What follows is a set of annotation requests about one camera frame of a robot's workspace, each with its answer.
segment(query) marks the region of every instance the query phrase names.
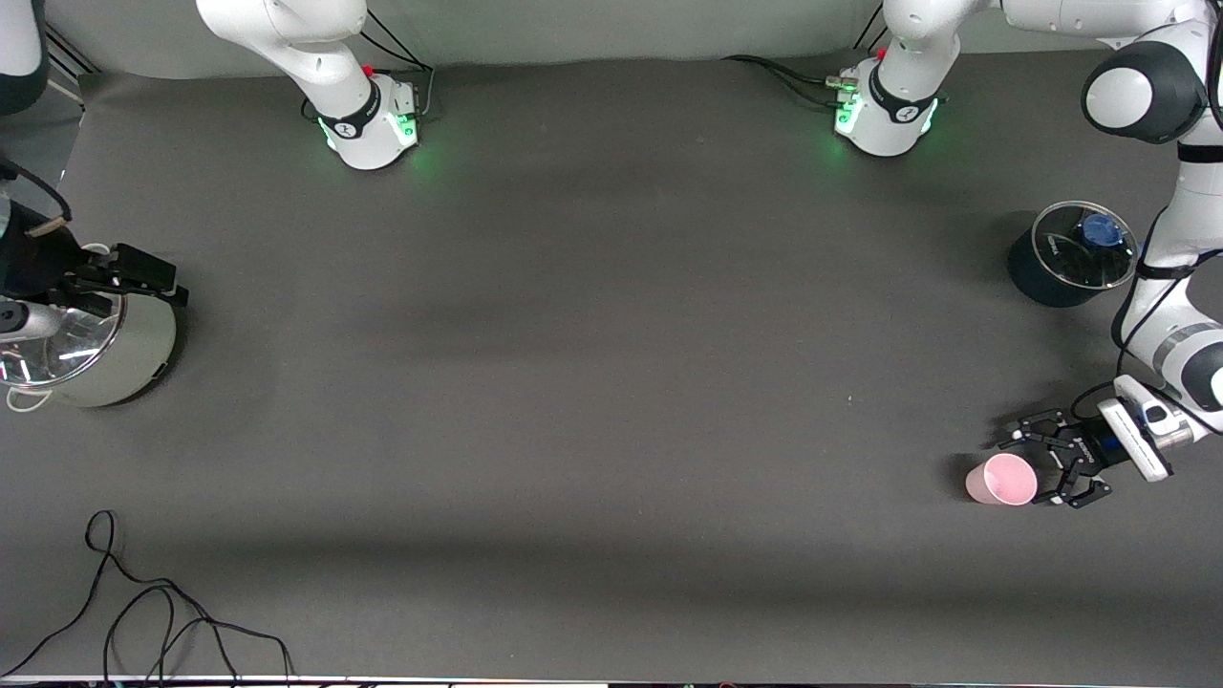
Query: white pot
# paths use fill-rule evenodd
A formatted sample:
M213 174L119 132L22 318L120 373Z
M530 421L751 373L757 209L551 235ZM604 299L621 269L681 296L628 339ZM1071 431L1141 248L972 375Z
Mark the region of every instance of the white pot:
M99 352L61 379L35 385L10 382L9 408L29 413L50 400L70 407L117 404L161 375L175 335L175 313L169 303L153 296L119 296L117 324Z

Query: white circular cap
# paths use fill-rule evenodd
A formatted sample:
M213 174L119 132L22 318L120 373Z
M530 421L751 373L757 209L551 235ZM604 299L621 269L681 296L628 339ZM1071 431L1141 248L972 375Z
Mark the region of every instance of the white circular cap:
M1087 116L1099 126L1121 128L1142 119L1151 109L1151 82L1130 67L1099 75L1087 87Z

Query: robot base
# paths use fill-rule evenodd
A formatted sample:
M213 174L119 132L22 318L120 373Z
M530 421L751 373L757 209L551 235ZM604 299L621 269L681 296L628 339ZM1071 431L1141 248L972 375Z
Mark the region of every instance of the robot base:
M394 163L417 142L416 92L410 83L400 83L385 75L371 79L382 95L378 114L357 138L333 134L322 121L327 144L340 154L350 167L375 170Z
M921 134L929 131L931 117L938 108L938 100L925 112L911 122L896 123L892 121L892 115L871 95L871 89L865 88L870 81L871 72L879 65L879 60L870 57L862 60L856 66L841 70L841 77L856 78L857 93L849 103L841 106L837 115L834 131L854 142L862 150L881 158L892 158L907 152L917 143Z

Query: table surface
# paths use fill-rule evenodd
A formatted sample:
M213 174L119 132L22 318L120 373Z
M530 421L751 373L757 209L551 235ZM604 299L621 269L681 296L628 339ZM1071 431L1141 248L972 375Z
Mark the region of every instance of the table surface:
M1081 512L963 491L1115 357L1120 293L1035 304L1010 242L1068 198L1142 232L1170 196L1172 147L1082 120L1098 59L965 56L890 160L748 65L446 70L374 172L284 78L95 82L75 231L176 262L188 334L133 403L0 415L0 659L71 617L114 508L137 574L301 673L1217 683L1219 445ZM133 591L26 671L99 672ZM127 670L163 615L120 631ZM221 673L203 640L181 668Z

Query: white wall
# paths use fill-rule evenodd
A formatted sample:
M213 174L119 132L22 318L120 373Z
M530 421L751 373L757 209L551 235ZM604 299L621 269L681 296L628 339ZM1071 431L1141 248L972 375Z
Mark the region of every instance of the white wall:
M812 55L850 45L876 6L876 0L368 1L422 60L443 66ZM209 33L194 0L48 0L46 13L105 70L166 78L275 73ZM881 28L882 20L868 39ZM367 29L377 35L373 22ZM1016 32L999 11L975 17L961 37L975 53L1095 46ZM360 38L349 44L362 61L395 65Z

